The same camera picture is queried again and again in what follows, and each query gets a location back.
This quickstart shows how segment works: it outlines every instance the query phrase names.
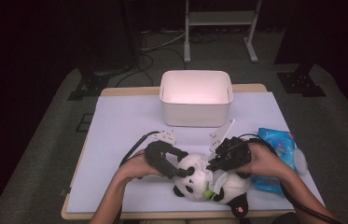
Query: forearm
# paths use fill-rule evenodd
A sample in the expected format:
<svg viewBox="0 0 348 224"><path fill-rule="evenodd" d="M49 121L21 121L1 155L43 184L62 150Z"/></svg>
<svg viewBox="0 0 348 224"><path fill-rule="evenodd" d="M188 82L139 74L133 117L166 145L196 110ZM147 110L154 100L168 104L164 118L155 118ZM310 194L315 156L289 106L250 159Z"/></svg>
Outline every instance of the forearm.
<svg viewBox="0 0 348 224"><path fill-rule="evenodd" d="M114 223L115 218L122 205L125 187L129 179L114 175L112 181L106 189L103 199L101 200L90 224L110 224Z"/></svg>
<svg viewBox="0 0 348 224"><path fill-rule="evenodd" d="M334 216L319 202L293 170L285 170L279 179L284 185L287 193L289 193L289 195L298 203L322 215L334 218ZM325 221L298 209L296 206L294 207L301 223L326 223Z"/></svg>

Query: panda face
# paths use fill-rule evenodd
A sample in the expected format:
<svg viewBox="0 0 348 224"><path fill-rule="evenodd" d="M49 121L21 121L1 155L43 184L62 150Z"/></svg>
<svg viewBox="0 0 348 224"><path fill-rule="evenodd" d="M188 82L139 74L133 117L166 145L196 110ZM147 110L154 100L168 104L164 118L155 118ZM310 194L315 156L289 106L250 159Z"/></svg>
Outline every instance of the panda face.
<svg viewBox="0 0 348 224"><path fill-rule="evenodd" d="M208 183L212 173L206 170L209 164L205 155L194 153L189 154L178 164L179 168L188 170L188 176L176 177L175 186L185 197L192 201L205 201L203 193L208 189Z"/></svg>

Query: human hand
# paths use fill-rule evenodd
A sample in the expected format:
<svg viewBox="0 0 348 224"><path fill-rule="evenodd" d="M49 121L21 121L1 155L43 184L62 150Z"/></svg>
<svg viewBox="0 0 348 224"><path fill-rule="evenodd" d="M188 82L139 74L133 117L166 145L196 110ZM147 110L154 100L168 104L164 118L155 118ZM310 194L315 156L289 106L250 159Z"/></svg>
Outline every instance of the human hand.
<svg viewBox="0 0 348 224"><path fill-rule="evenodd" d="M235 172L280 178L285 175L285 172L292 170L275 154L259 143L250 143L249 149L251 151L252 160L236 168L234 170Z"/></svg>
<svg viewBox="0 0 348 224"><path fill-rule="evenodd" d="M143 149L139 150L135 155L122 164L116 171L115 175L127 178L128 181L131 181L134 178L142 178L146 175L163 176L159 171L147 163Z"/></svg>

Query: table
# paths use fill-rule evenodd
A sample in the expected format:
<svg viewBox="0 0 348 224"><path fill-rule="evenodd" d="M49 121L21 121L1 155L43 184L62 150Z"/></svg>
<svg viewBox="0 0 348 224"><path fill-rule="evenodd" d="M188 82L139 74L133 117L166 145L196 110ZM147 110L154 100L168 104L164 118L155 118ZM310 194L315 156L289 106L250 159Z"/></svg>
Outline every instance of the table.
<svg viewBox="0 0 348 224"><path fill-rule="evenodd" d="M233 87L233 91L234 92L267 92L266 88L261 85L261 84L236 84L236 85L232 85ZM104 96L108 96L110 98L114 98L114 96L141 96L141 95L157 95L160 92L160 88L159 87L144 87L144 88L117 88L117 89L105 89L102 91L102 97ZM79 166L80 163L82 162L82 160L85 160L84 158L84 154L86 151L86 145L90 144L90 133L86 139L86 143L83 147L83 150L81 152L78 164L77 164L77 168L75 170L75 174L74 174L74 178L72 180L71 183L71 188L74 186L74 181L76 180L76 177L78 176L78 172L80 170ZM120 155L123 156L126 152L120 152ZM319 193L317 192L316 186L313 183L313 180L311 178L311 176L307 176L306 177L307 180L304 180L305 182L311 183L311 187L310 189L312 190L312 192L315 194L315 196L322 202L322 199L319 195ZM103 183L99 183L100 185L107 185L108 181L110 179L104 180ZM147 186L138 186L137 188L145 190L148 190ZM126 194L130 193L129 192L129 186L127 187L126 190ZM252 194L254 194L255 192L248 192L249 197L251 197ZM271 193L266 193L267 195L269 195L268 197L276 197L275 195L271 194ZM66 200L65 203L63 205L63 210L62 210L62 216L65 219L90 219L93 215L93 212L90 210L89 212L68 212L68 208L69 208L69 200L71 199L71 193L67 194L66 196ZM128 204L132 204L132 203L139 203L137 201L130 201L130 203L125 202L124 205L128 205ZM271 201L272 207L274 207L274 203L275 201L272 200ZM149 207L152 207L153 204L147 204L147 202L143 203L143 208L145 209L149 209ZM142 211L142 212L123 212L121 215L122 219L153 219L153 218L227 218L227 217L233 217L231 211L229 211L228 207L225 206L224 211L223 210L219 210L219 211L189 211L189 210L185 210L185 211ZM288 211L293 211L293 207L287 207L287 209L258 209L258 210L252 210L250 208L249 213L248 213L248 217L275 217L275 216L280 216L283 213L286 213Z"/></svg>
<svg viewBox="0 0 348 224"><path fill-rule="evenodd" d="M189 26L195 25L250 25L249 35L244 38L246 49L252 63L258 62L258 56L252 45L253 34L258 13L260 11L261 0L258 0L254 11L207 11L190 12L188 8L189 0L186 0L186 23L185 23L185 62L190 62L190 44L188 41Z"/></svg>

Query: dark background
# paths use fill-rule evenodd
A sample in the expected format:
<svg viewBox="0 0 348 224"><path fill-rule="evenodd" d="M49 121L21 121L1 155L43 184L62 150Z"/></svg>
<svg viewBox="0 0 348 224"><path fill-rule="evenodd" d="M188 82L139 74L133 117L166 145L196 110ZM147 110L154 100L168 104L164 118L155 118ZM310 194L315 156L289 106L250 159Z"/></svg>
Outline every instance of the dark background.
<svg viewBox="0 0 348 224"><path fill-rule="evenodd" d="M0 194L70 71L131 67L139 50L136 31L184 28L184 1L128 3L0 0ZM190 8L254 4L192 0ZM275 62L312 57L348 98L348 1L264 0L257 30L285 30Z"/></svg>

